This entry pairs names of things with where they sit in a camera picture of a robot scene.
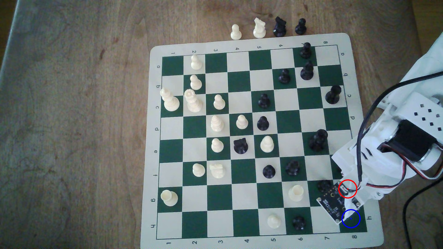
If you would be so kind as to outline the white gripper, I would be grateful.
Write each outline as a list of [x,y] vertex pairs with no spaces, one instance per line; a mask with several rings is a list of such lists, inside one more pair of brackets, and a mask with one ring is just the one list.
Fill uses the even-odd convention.
[[[368,200],[380,200],[385,194],[390,193],[395,185],[403,182],[403,160],[390,149],[381,150],[380,145],[389,141],[398,130],[395,128],[378,127],[370,128],[361,142],[362,183],[357,191],[356,199],[361,205]],[[356,184],[356,146],[357,138],[345,144],[332,156],[340,167],[343,179],[350,179]]]

